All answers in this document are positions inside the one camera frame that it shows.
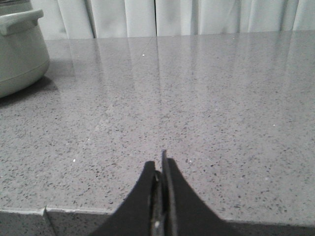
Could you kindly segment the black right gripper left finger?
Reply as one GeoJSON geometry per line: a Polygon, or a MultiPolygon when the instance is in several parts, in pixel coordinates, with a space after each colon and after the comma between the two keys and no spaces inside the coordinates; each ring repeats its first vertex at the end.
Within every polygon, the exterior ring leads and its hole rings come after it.
{"type": "Polygon", "coordinates": [[[119,208],[91,236],[157,236],[155,225],[154,191],[156,169],[153,161],[145,163],[132,191],[119,208]]]}

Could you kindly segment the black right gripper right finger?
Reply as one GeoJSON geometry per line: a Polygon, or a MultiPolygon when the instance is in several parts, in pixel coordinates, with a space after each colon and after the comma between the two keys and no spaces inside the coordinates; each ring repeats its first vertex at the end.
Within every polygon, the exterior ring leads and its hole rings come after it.
{"type": "Polygon", "coordinates": [[[162,151],[165,232],[168,236],[239,236],[199,198],[180,172],[176,162],[162,151]]]}

